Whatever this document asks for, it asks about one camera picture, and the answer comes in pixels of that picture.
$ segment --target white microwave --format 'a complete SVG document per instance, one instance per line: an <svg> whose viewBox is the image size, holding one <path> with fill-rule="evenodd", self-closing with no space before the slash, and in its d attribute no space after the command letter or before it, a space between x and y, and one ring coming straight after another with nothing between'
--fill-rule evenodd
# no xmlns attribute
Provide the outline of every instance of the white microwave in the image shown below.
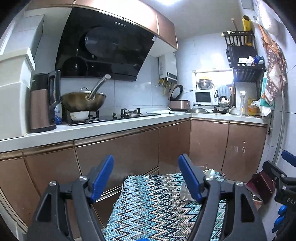
<svg viewBox="0 0 296 241"><path fill-rule="evenodd" d="M218 98L214 98L216 89L211 90L196 90L195 92L195 101L200 105L218 105Z"/></svg>

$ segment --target ceiling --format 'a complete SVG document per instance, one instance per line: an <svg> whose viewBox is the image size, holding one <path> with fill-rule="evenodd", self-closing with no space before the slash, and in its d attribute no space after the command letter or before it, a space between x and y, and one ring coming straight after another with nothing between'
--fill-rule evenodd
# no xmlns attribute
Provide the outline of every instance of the ceiling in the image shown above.
<svg viewBox="0 0 296 241"><path fill-rule="evenodd" d="M239 28L242 22L239 0L179 0L171 5L164 5L157 0L141 1L175 24L178 40L235 30L231 18L235 19Z"/></svg>

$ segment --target blue zigzag pattern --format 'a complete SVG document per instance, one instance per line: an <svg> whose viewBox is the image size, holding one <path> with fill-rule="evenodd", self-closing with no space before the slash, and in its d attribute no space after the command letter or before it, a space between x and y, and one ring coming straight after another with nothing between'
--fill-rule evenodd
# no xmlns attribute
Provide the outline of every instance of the blue zigzag pattern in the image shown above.
<svg viewBox="0 0 296 241"><path fill-rule="evenodd" d="M226 182L219 172L216 179ZM201 205L180 200L182 180L181 173L128 177L103 231L106 241L186 240ZM221 200L211 241L219 240L225 205Z"/></svg>

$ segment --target window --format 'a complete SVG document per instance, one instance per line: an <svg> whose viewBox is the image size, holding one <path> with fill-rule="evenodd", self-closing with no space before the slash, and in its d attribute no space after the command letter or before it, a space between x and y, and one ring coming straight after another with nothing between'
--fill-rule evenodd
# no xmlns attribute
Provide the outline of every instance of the window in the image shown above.
<svg viewBox="0 0 296 241"><path fill-rule="evenodd" d="M218 87L220 85L231 85L233 81L232 70L223 70L223 71L212 71L212 72L202 72L196 73L196 82L199 79L208 79L213 81L213 84Z"/></svg>

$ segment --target black glass range hood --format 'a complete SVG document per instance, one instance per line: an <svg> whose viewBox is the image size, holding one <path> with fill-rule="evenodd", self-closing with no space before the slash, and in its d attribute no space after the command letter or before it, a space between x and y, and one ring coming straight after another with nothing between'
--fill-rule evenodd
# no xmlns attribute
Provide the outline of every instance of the black glass range hood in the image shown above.
<svg viewBox="0 0 296 241"><path fill-rule="evenodd" d="M56 59L61 77L102 77L135 81L154 34L98 11L74 7Z"/></svg>

